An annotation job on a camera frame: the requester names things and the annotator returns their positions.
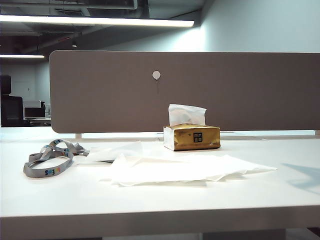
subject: wall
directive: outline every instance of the wall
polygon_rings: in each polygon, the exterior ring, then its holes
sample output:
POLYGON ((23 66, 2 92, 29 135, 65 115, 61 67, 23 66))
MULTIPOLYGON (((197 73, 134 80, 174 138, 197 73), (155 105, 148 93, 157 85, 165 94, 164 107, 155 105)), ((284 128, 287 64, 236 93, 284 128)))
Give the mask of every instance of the wall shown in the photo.
POLYGON ((35 65, 35 91, 37 100, 45 101, 46 106, 50 104, 50 79, 48 62, 35 65))
POLYGON ((36 99, 36 71, 32 64, 3 64, 2 75, 11 76, 11 96, 21 96, 23 100, 36 99))
POLYGON ((319 0, 209 1, 204 49, 218 52, 320 52, 319 0))
POLYGON ((201 27, 102 50, 319 53, 319 23, 319 0, 209 0, 201 27))
POLYGON ((101 48, 110 51, 201 52, 204 50, 201 27, 167 32, 101 48))

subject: office chair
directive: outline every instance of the office chair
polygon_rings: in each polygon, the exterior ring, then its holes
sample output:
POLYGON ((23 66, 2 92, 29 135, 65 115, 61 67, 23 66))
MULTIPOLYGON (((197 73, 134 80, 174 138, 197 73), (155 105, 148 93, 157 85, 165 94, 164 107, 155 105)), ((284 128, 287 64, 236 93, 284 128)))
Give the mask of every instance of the office chair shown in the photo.
POLYGON ((23 127, 24 110, 22 97, 9 96, 11 93, 11 77, 0 75, 1 89, 1 126, 2 127, 23 127))

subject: lanyard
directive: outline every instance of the lanyard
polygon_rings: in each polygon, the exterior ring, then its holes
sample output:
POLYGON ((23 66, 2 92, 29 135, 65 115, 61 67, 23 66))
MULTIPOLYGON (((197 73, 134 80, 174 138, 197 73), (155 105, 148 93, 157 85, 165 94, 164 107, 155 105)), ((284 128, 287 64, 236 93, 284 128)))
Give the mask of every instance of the lanyard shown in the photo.
POLYGON ((85 150, 79 143, 73 145, 70 141, 56 139, 50 142, 49 145, 45 145, 39 153, 29 155, 29 162, 24 164, 23 172, 30 178, 46 178, 59 175, 71 166, 72 158, 80 154, 88 156, 89 151, 85 150), (57 147, 60 143, 65 143, 66 148, 57 147), (66 157, 68 160, 54 167, 32 168, 36 164, 57 157, 66 157))

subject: tissue box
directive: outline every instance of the tissue box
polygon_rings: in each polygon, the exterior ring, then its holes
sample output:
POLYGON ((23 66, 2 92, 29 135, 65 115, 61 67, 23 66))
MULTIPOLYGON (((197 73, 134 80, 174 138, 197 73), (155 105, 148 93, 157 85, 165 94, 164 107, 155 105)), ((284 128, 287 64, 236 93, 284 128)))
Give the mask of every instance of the tissue box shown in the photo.
POLYGON ((220 148, 220 127, 183 123, 163 127, 164 146, 172 151, 220 148))

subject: desk surface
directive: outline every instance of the desk surface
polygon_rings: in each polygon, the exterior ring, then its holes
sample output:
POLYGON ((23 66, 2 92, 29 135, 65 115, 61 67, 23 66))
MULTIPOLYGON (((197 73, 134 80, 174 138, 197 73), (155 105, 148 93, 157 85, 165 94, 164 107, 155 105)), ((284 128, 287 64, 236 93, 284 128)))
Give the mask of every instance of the desk surface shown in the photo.
POLYGON ((51 121, 51 117, 24 117, 23 119, 32 121, 51 121))
MULTIPOLYGON (((1 128, 0 134, 3 240, 320 225, 320 139, 315 136, 222 140, 221 149, 192 151, 193 154, 228 154, 276 167, 277 171, 219 182, 116 187, 108 180, 100 180, 108 178, 109 164, 73 165, 58 176, 42 179, 24 175, 23 165, 29 154, 37 153, 53 139, 72 139, 74 134, 58 134, 50 127, 1 128)), ((120 146, 142 137, 144 150, 156 156, 190 153, 166 149, 156 133, 128 133, 127 136, 130 139, 81 139, 79 142, 90 149, 120 146)))

